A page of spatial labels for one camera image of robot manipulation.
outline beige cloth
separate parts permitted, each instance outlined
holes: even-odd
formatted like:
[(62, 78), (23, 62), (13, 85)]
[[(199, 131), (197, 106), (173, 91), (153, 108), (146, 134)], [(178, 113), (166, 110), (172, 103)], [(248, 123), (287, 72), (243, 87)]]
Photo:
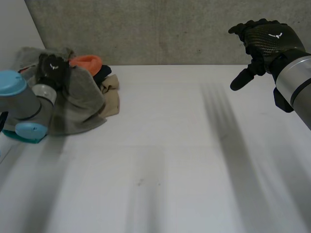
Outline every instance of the beige cloth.
[(108, 76), (101, 85), (101, 92), (105, 98), (105, 104), (99, 111), (99, 116), (109, 117), (120, 111), (120, 98), (118, 94), (119, 80), (116, 75)]

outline white wall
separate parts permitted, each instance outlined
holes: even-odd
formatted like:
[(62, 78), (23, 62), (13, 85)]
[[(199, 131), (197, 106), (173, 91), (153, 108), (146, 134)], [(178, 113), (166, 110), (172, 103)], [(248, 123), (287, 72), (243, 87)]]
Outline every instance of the white wall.
[(0, 70), (9, 69), (23, 46), (44, 48), (24, 0), (0, 1)]

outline black cloth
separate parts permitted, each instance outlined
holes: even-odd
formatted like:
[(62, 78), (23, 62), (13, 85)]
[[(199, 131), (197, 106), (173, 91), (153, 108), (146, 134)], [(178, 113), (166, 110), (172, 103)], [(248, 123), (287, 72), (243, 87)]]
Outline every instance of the black cloth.
[(99, 88), (101, 87), (101, 83), (109, 74), (111, 74), (111, 68), (109, 66), (102, 65), (100, 71), (98, 71), (98, 73), (94, 76), (94, 81)]

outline robotic arm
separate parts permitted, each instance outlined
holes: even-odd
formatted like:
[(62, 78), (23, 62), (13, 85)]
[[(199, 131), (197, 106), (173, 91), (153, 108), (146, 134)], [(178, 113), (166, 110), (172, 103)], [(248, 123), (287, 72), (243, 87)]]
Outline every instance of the robotic arm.
[(272, 74), (276, 83), (276, 106), (289, 113), (295, 110), (311, 129), (311, 54), (294, 30), (278, 21), (261, 19), (238, 24), (229, 30), (235, 33), (252, 56), (248, 65), (231, 83), (236, 91), (255, 75)]
[(56, 91), (64, 86), (69, 71), (69, 62), (53, 54), (40, 55), (32, 88), (19, 73), (0, 71), (0, 131), (42, 139), (48, 133)]

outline gray robot arm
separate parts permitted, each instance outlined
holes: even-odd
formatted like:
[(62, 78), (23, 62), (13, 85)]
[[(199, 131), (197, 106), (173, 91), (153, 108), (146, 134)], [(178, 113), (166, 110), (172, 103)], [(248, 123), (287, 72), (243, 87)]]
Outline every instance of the gray robot arm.
[(271, 74), (286, 104), (311, 130), (311, 54), (297, 50), (284, 52), (272, 62)]
[(56, 91), (37, 84), (32, 89), (14, 71), (0, 71), (0, 111), (8, 112), (4, 129), (26, 139), (41, 139), (49, 128)]

